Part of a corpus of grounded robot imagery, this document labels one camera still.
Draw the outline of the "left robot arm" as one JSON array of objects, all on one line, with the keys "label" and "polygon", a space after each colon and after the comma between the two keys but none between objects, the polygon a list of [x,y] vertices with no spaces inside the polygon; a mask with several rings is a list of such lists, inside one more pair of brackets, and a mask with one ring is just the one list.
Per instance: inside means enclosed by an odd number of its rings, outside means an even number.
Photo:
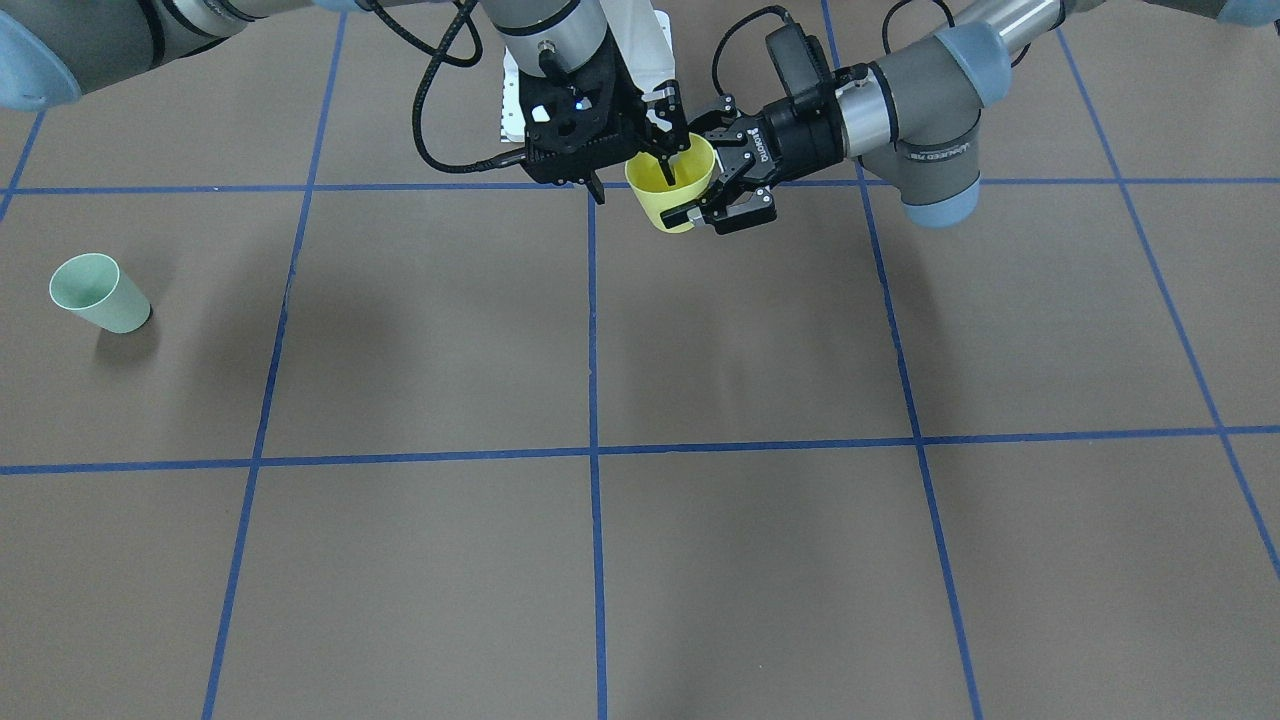
[{"label": "left robot arm", "polygon": [[868,63],[835,69],[800,26],[767,46],[785,96],[758,114],[731,97],[690,129],[716,151],[719,177],[691,199],[660,201],[655,225],[728,234],[777,217],[774,188],[854,161],[899,191],[908,218],[945,228],[980,196],[980,117],[1012,86],[1014,63],[1091,1],[975,1],[932,33]]}]

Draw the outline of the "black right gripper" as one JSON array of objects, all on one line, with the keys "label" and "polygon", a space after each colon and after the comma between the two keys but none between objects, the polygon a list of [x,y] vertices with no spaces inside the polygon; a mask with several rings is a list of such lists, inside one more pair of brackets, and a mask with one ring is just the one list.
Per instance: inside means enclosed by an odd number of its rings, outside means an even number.
[{"label": "black right gripper", "polygon": [[673,163],[689,141],[680,85],[658,85],[643,100],[620,50],[599,50],[576,70],[558,51],[540,50],[538,68],[541,76],[522,73],[522,168],[534,181],[585,183],[600,206],[598,172],[646,152],[677,184]]}]

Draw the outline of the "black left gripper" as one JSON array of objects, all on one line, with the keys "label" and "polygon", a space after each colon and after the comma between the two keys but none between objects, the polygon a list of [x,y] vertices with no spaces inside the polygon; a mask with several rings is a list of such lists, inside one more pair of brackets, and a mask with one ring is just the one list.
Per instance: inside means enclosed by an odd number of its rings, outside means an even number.
[{"label": "black left gripper", "polygon": [[[730,129],[733,123],[735,132]],[[844,118],[832,92],[806,110],[797,100],[783,97],[755,115],[741,115],[735,96],[719,96],[687,115],[686,131],[687,152],[698,136],[713,149],[742,147],[742,155],[750,158],[742,159],[740,177],[708,176],[669,193],[660,209],[660,229],[666,232],[708,227],[717,234],[731,234],[772,223],[778,218],[772,186],[846,159]]]}]

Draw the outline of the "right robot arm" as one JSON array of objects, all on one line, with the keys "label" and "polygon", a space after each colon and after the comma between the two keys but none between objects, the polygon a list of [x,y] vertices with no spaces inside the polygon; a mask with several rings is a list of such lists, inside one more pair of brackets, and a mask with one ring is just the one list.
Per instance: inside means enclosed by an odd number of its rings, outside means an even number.
[{"label": "right robot arm", "polygon": [[[375,15],[428,56],[410,124],[422,161],[468,176],[520,167],[538,183],[580,184],[604,202],[599,170],[643,155],[673,183],[675,160],[690,149],[678,83],[641,87],[613,20],[599,1],[456,1],[430,44],[403,27],[389,1],[329,1],[332,12]],[[224,44],[260,20],[301,9],[298,1],[5,1],[3,106],[45,111]],[[424,119],[443,67],[468,68],[484,54],[483,13],[517,67],[524,143],[465,164],[435,158]]]}]

